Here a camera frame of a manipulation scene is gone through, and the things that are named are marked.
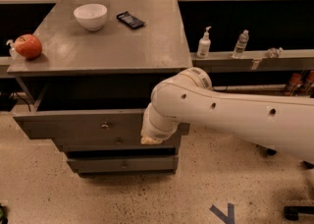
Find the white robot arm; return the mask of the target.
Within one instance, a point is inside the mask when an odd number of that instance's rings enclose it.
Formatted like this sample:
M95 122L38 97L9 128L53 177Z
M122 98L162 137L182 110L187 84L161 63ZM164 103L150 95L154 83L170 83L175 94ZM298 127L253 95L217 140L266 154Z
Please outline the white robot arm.
M314 162L313 98L214 91L207 73L192 67L153 88L141 142L159 144L180 123L205 125Z

